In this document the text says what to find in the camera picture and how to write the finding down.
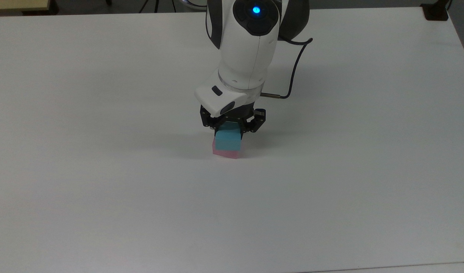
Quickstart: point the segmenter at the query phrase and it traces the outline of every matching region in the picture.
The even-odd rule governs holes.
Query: black bracket
[[[218,128],[226,121],[238,123],[241,130],[241,137],[244,136],[244,133],[247,132],[257,132],[257,130],[264,124],[266,119],[265,109],[255,109],[246,116],[243,116],[241,118],[237,118],[231,115],[228,116],[227,113],[217,118],[213,118],[210,112],[207,111],[202,105],[200,107],[200,116],[202,119],[203,126],[210,127],[211,129],[215,130],[215,133],[217,133]],[[254,118],[251,121],[247,121],[247,119],[251,117]]]
[[[438,0],[434,4],[422,4],[420,5],[424,10],[424,16],[428,21],[447,21],[449,15],[445,9],[445,5],[449,0]]]

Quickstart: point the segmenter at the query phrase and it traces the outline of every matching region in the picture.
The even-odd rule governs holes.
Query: stacked blocks
[[[220,126],[213,140],[213,154],[237,159],[242,136],[236,122],[226,121]]]

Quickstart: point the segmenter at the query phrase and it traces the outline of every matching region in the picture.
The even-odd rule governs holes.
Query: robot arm
[[[254,111],[253,105],[261,95],[278,36],[293,38],[304,28],[308,0],[208,0],[207,6],[206,31],[222,59],[195,91],[203,124],[218,128],[231,116],[243,121],[242,132],[255,132],[265,121],[265,110]],[[293,13],[306,16],[298,20]],[[251,116],[258,119],[247,124]]]

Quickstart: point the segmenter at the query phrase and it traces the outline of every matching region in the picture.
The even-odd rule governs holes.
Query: table surface
[[[203,14],[0,17],[0,273],[464,262],[464,50],[421,8],[312,10],[287,100],[211,153]],[[278,43],[265,92],[299,47]]]
[[[48,10],[50,0],[0,0],[0,11]]]

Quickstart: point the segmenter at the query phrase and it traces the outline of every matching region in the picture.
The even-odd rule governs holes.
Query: pink cube
[[[239,151],[227,151],[227,150],[215,150],[215,138],[213,139],[213,154],[219,155],[221,157],[228,157],[233,159],[239,158]]]

